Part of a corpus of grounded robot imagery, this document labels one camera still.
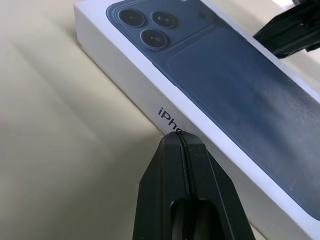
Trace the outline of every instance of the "clamp jaw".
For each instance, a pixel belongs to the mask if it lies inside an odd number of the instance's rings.
[[[254,240],[236,189],[199,137],[162,138],[138,192],[133,240]]]

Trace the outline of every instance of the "phone image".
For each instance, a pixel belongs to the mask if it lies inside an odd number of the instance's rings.
[[[109,20],[320,221],[320,106],[200,0],[125,0]]]

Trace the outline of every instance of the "black clamp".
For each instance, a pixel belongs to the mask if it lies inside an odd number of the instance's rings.
[[[301,2],[275,16],[253,36],[279,59],[320,48],[320,1]]]
[[[254,240],[236,189],[199,137],[172,132],[139,185],[133,240]]]

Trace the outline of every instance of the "table surface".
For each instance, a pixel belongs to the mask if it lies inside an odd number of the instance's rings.
[[[162,133],[81,50],[74,2],[1,3],[1,240],[132,239]],[[281,12],[271,0],[215,2],[253,34]],[[270,12],[256,17],[256,2]],[[308,67],[297,71],[319,90],[316,60],[300,58],[287,64]]]

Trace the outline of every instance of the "iphone box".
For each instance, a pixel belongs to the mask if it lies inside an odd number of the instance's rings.
[[[87,55],[161,131],[201,137],[265,237],[320,239],[320,97],[303,80],[210,0],[74,13]]]

